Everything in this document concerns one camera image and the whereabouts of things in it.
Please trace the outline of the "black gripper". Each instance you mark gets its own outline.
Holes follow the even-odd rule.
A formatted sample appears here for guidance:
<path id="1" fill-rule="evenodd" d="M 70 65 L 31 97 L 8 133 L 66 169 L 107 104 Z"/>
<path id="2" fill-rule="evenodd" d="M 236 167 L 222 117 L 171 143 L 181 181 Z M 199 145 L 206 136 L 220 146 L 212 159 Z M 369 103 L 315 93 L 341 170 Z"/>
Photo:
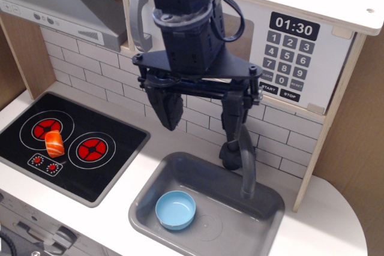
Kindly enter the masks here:
<path id="1" fill-rule="evenodd" d="M 247 109 L 262 99 L 262 68 L 229 52 L 221 0 L 192 13 L 153 9 L 165 49 L 139 53 L 140 86 L 161 124 L 175 130 L 183 114 L 182 94 L 221 99 L 221 123 L 227 142 L 238 140 Z"/>

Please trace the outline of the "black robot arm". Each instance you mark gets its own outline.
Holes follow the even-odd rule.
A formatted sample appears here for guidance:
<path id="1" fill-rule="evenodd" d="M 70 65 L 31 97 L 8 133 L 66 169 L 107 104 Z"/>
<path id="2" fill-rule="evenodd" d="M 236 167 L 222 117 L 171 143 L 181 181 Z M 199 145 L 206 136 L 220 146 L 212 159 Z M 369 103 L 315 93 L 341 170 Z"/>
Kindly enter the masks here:
<path id="1" fill-rule="evenodd" d="M 164 50 L 136 55 L 139 82 L 160 122 L 174 130 L 183 114 L 183 95 L 219 99 L 221 121 L 228 142 L 239 141 L 252 106 L 260 101 L 262 70 L 229 52 L 235 35 L 224 30 L 222 3 L 235 11 L 234 0 L 154 0 L 154 23 L 160 28 Z"/>

